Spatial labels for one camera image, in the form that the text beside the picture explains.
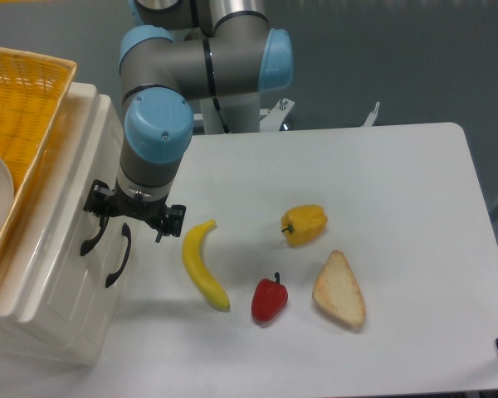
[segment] yellow banana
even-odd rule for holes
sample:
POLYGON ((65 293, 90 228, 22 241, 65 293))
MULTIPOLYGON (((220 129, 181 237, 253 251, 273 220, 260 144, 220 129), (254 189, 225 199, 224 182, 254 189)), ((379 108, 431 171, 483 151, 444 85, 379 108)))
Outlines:
POLYGON ((183 264, 193 284, 208 302, 216 309, 228 311, 231 304, 227 293, 208 271, 201 258, 203 239, 214 226, 216 226, 215 220, 209 220, 187 232, 183 240, 183 264))

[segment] gray wall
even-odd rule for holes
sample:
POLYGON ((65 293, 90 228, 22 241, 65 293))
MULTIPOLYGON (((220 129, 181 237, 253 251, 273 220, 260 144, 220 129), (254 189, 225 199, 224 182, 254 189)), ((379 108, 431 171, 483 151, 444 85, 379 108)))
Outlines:
MULTIPOLYGON (((291 35, 295 83, 265 95, 264 106, 292 98, 294 129, 361 125, 376 101, 380 124, 458 123, 493 201, 498 1, 270 0, 267 8, 291 35)), ((126 0, 0 4, 0 46, 77 61, 76 81, 96 85, 118 111, 120 39, 132 26, 126 0)))

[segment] cabinet handle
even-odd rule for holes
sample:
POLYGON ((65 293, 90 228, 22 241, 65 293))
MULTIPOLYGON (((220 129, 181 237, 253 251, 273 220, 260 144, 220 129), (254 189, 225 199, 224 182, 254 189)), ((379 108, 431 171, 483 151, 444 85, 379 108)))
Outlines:
POLYGON ((96 236, 94 238, 83 241, 83 243, 81 244, 81 248, 80 248, 80 256, 81 257, 89 254, 90 251, 95 248, 95 246, 100 241, 101 236, 103 236, 103 233, 105 232, 105 229, 107 228, 107 224, 109 224, 109 217, 107 217, 107 216, 100 217, 100 230, 98 231, 98 233, 96 234, 96 236))
POLYGON ((122 261, 122 265, 116 272, 107 275, 107 279, 105 280, 106 288, 112 286, 116 282, 116 280, 118 280, 120 275, 122 275, 125 265, 127 264, 127 260, 129 259, 129 253, 131 251, 131 229, 129 228, 127 223, 124 223, 122 225, 122 236, 125 236, 127 238, 127 248, 125 249, 124 260, 122 261))

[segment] slice of bread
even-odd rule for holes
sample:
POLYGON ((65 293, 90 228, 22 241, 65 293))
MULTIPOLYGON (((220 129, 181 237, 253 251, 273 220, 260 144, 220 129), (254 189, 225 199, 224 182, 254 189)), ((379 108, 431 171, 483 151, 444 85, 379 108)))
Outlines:
POLYGON ((326 260, 315 281, 312 298, 331 317, 355 328, 364 323, 364 297, 349 262, 339 250, 330 253, 326 260))

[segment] wicker basket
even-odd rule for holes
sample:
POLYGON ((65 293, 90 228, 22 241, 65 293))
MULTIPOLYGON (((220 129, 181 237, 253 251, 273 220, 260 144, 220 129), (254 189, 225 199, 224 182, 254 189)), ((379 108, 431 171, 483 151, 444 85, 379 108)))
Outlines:
POLYGON ((8 232, 29 197, 76 63, 0 47, 0 158, 13 177, 15 199, 0 230, 0 258, 8 232))

